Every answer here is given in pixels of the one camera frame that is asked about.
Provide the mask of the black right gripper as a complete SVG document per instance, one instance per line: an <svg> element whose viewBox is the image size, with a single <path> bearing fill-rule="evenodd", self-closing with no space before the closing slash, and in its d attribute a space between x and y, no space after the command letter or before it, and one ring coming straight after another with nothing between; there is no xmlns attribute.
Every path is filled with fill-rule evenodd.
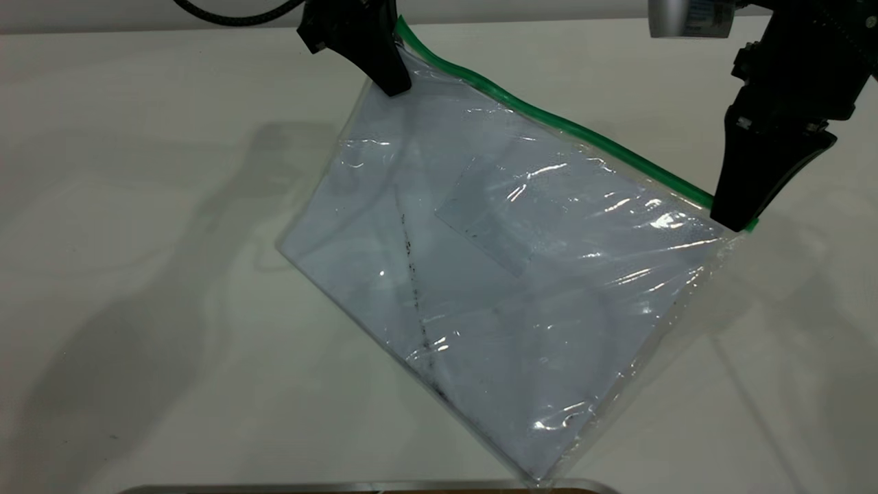
<svg viewBox="0 0 878 494"><path fill-rule="evenodd" d="M876 76L875 1L759 1L771 17L741 48L742 80L724 116L724 155L711 218L750 228L780 191L838 138Z"/></svg>

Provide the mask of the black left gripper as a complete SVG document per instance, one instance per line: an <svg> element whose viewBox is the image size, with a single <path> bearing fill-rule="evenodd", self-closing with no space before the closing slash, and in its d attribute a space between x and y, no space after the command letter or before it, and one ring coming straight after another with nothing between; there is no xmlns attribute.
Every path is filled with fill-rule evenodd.
<svg viewBox="0 0 878 494"><path fill-rule="evenodd" d="M335 50L396 97L413 86L395 43L397 18L395 1L307 1L296 31L311 53Z"/></svg>

